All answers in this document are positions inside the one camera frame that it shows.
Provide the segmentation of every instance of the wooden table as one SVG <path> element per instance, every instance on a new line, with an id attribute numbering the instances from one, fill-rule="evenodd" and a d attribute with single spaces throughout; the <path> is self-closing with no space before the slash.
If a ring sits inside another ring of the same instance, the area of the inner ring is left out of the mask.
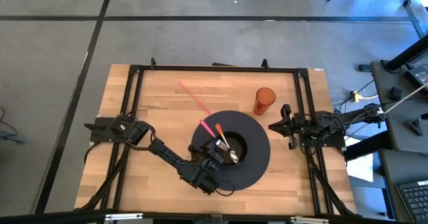
<path id="1" fill-rule="evenodd" d="M 114 64 L 110 69 L 99 115 L 115 117 L 120 112 L 129 65 Z M 324 70 L 311 69 L 310 83 L 316 110 L 332 111 Z M 121 211 L 165 213 L 223 213 L 259 215 L 313 215 L 312 195 L 305 156 L 299 149 L 288 150 L 288 138 L 268 130 L 277 122 L 280 108 L 289 103 L 298 111 L 292 74 L 249 72 L 144 71 L 138 102 L 137 118 L 156 128 L 157 136 L 185 159 L 199 120 L 206 113 L 177 84 L 178 81 L 200 99 L 212 112 L 238 110 L 253 116 L 270 140 L 271 158 L 264 176 L 251 187 L 236 191 L 230 197 L 216 193 L 203 194 L 179 176 L 174 168 L 149 152 L 131 151 L 120 202 Z M 133 81 L 131 93 L 136 83 Z M 308 103 L 301 80 L 305 109 Z M 255 92 L 269 87 L 276 102 L 262 116 L 252 112 Z M 148 136 L 139 144 L 148 146 Z M 112 143 L 102 143 L 88 156 L 80 183 L 76 207 L 86 204 L 105 179 Z M 334 148 L 323 148 L 328 180 L 340 199 L 356 211 L 343 156 Z M 108 200 L 112 206 L 115 183 Z M 320 205 L 325 208 L 322 188 L 318 183 Z"/>

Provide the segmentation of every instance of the pink chopstick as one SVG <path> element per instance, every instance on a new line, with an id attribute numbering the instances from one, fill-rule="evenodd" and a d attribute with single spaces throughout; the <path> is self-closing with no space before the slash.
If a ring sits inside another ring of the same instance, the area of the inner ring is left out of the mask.
<path id="1" fill-rule="evenodd" d="M 212 136 L 215 138 L 214 132 L 209 128 L 208 124 L 205 123 L 205 121 L 200 120 L 199 123 L 201 123 L 201 125 L 205 128 L 205 130 Z"/>
<path id="2" fill-rule="evenodd" d="M 200 102 L 194 95 L 192 95 L 192 93 L 190 93 L 190 91 L 181 83 L 181 81 L 179 81 L 179 84 L 181 85 L 181 87 L 183 87 L 183 89 L 186 90 L 188 94 L 190 94 L 190 96 L 192 96 L 192 98 L 200 105 L 200 107 L 202 107 L 209 115 L 211 115 L 211 112 L 202 104 L 202 102 Z"/>

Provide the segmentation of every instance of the orange plastic cup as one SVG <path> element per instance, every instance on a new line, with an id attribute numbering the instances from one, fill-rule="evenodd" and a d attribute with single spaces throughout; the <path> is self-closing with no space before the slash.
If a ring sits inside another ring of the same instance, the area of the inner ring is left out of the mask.
<path id="1" fill-rule="evenodd" d="M 269 88 L 260 88 L 255 93 L 254 114 L 262 115 L 275 102 L 275 92 Z"/>

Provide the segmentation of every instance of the keyboard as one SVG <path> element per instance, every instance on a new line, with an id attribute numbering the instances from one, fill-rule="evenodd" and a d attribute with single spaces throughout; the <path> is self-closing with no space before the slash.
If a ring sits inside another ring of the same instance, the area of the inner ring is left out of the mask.
<path id="1" fill-rule="evenodd" d="M 428 223 L 428 180 L 397 186 L 414 223 Z"/>

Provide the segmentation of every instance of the concrete floor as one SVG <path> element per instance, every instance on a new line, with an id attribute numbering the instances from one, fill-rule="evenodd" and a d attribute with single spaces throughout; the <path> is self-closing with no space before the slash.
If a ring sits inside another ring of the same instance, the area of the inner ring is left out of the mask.
<path id="1" fill-rule="evenodd" d="M 0 0 L 0 15 L 98 15 L 102 2 Z M 107 15 L 407 16 L 400 0 L 111 0 Z M 0 142 L 0 216 L 31 210 L 94 25 L 0 21 L 0 106 L 25 139 Z M 272 67 L 324 68 L 337 100 L 372 80 L 356 65 L 393 58 L 417 40 L 410 23 L 104 22 L 47 211 L 74 206 L 90 135 L 83 123 L 98 113 L 111 64 L 149 64 L 154 57 L 160 65 L 259 66 L 267 58 Z M 373 84 L 362 92 L 375 93 Z M 370 126 L 359 134 L 378 131 Z"/>

